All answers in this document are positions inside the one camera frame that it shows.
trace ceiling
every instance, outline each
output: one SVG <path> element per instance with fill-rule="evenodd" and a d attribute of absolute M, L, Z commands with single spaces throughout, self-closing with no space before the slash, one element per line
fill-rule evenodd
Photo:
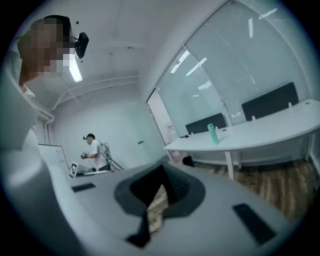
<path fill-rule="evenodd" d="M 26 84 L 36 100 L 51 110 L 58 100 L 62 103 L 72 99 L 72 95 L 137 84 L 156 3 L 156 0 L 51 0 L 36 10 L 18 34 L 23 35 L 34 21 L 47 15 L 64 15 L 70 18 L 73 36 L 85 32 L 89 37 L 85 56 L 77 60 L 83 81 L 75 83 L 68 67 L 58 61 L 56 72 Z"/>

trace wooden floor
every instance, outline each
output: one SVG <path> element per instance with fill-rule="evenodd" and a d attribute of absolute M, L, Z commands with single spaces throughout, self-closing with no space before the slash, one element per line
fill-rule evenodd
<path fill-rule="evenodd" d="M 195 171 L 228 176 L 223 165 L 195 163 Z M 288 220 L 304 216 L 313 202 L 318 177 L 310 161 L 296 160 L 282 164 L 234 168 L 234 180 L 246 186 Z M 162 211 L 168 207 L 166 191 L 161 187 L 148 208 L 149 230 L 156 233 L 162 224 Z"/>

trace black slot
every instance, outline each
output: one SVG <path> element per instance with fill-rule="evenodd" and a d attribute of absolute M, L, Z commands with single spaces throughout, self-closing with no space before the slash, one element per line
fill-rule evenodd
<path fill-rule="evenodd" d="M 258 245 L 273 238 L 276 233 L 245 203 L 233 206 L 233 210 L 241 219 Z"/>
<path fill-rule="evenodd" d="M 82 185 L 78 185 L 78 186 L 73 186 L 71 187 L 73 192 L 79 192 L 79 191 L 83 191 L 83 190 L 88 190 L 88 189 L 93 189 L 96 186 L 92 183 L 86 183 L 86 184 L 82 184 Z"/>

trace long white table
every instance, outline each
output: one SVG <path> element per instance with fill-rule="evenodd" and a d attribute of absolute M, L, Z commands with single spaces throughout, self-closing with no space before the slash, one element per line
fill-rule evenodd
<path fill-rule="evenodd" d="M 217 130 L 219 144 L 214 145 L 209 132 L 178 138 L 166 145 L 170 151 L 224 152 L 230 179 L 234 179 L 232 151 L 240 152 L 310 135 L 320 128 L 320 101 L 308 99 L 274 114 Z M 309 156 L 310 145 L 306 155 Z"/>

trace black opening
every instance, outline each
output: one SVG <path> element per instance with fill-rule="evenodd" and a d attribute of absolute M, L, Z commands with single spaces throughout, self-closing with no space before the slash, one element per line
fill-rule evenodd
<path fill-rule="evenodd" d="M 258 245 L 273 238 L 276 233 L 245 203 L 235 205 L 233 210 Z"/>
<path fill-rule="evenodd" d="M 79 192 L 79 191 L 84 191 L 84 190 L 88 190 L 88 189 L 93 189 L 96 186 L 93 183 L 86 183 L 86 184 L 82 184 L 82 185 L 77 185 L 77 186 L 73 186 L 72 190 L 73 192 Z"/>
<path fill-rule="evenodd" d="M 120 182 L 114 197 L 127 214 L 141 217 L 141 225 L 127 241 L 144 247 L 150 240 L 147 209 L 160 186 L 163 185 L 168 199 L 168 208 L 162 218 L 180 218 L 190 215 L 205 197 L 204 185 L 195 177 L 168 163 L 154 165 Z"/>

